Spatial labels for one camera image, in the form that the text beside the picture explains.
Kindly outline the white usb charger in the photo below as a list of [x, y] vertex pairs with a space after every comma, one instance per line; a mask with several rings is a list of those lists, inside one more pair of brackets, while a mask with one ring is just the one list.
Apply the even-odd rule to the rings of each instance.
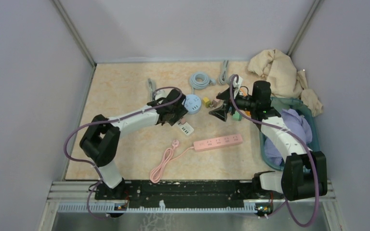
[[176, 125], [179, 128], [179, 130], [186, 136], [190, 136], [194, 132], [194, 128], [190, 126], [187, 122], [185, 122], [184, 124], [178, 122]]

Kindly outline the round blue socket hub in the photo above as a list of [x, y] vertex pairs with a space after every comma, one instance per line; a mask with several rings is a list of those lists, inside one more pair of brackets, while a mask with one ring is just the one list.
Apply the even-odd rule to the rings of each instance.
[[190, 115], [194, 115], [201, 110], [202, 102], [200, 97], [195, 94], [189, 94], [183, 101], [183, 106]]

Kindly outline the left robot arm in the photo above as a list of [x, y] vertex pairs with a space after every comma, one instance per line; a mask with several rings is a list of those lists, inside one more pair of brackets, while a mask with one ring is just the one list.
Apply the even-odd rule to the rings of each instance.
[[125, 193], [123, 176], [114, 162], [120, 138], [150, 126], [173, 126], [187, 114], [185, 102], [186, 95], [172, 87], [167, 96], [148, 102], [136, 111], [109, 118], [97, 115], [88, 124], [79, 146], [93, 161], [109, 196], [120, 199]]

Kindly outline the brown plug adapter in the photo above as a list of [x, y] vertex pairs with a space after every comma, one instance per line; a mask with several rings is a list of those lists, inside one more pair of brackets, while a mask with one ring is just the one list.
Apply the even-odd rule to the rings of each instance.
[[212, 102], [211, 102], [211, 107], [212, 108], [216, 108], [219, 104], [219, 100], [218, 99], [214, 99]]

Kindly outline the pink power strip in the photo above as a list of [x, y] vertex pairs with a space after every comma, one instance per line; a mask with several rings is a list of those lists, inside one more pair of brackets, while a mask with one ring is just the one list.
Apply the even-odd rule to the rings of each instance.
[[193, 142], [193, 148], [196, 152], [203, 152], [213, 149], [220, 149], [229, 146], [240, 145], [243, 138], [240, 134], [227, 135], [217, 138], [211, 138]]

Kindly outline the green plug adapter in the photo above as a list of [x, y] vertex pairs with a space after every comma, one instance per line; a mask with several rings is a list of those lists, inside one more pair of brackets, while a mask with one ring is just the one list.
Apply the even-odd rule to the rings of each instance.
[[235, 113], [232, 115], [232, 119], [235, 120], [235, 121], [241, 121], [242, 118], [243, 118], [243, 116], [237, 111], [235, 111]]

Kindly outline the orange power strip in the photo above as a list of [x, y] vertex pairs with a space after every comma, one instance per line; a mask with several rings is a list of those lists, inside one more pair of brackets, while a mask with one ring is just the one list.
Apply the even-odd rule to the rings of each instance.
[[241, 96], [247, 96], [248, 95], [248, 91], [245, 88], [241, 88], [239, 90], [239, 95], [241, 95]]

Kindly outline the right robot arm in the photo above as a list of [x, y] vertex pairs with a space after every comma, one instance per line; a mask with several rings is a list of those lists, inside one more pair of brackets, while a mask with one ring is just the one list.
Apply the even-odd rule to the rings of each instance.
[[226, 121], [228, 115], [235, 112], [250, 112], [247, 119], [274, 144], [284, 159], [282, 171], [266, 171], [254, 175], [254, 196], [265, 198], [271, 191], [275, 191], [283, 194], [288, 201], [295, 201], [326, 195], [328, 180], [325, 155], [321, 151], [311, 151], [306, 142], [285, 125], [281, 114], [272, 106], [269, 82], [254, 82], [252, 93], [246, 96], [239, 94], [241, 83], [241, 77], [233, 74], [229, 88], [216, 97], [223, 101], [223, 105], [209, 114]]

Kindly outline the yellow plug adapter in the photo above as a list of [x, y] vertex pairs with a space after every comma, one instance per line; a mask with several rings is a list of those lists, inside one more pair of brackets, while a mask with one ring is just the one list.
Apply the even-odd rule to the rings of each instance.
[[210, 108], [211, 107], [212, 102], [211, 102], [211, 100], [208, 97], [203, 97], [201, 101], [202, 101], [202, 105], [204, 107], [206, 107], [206, 108]]

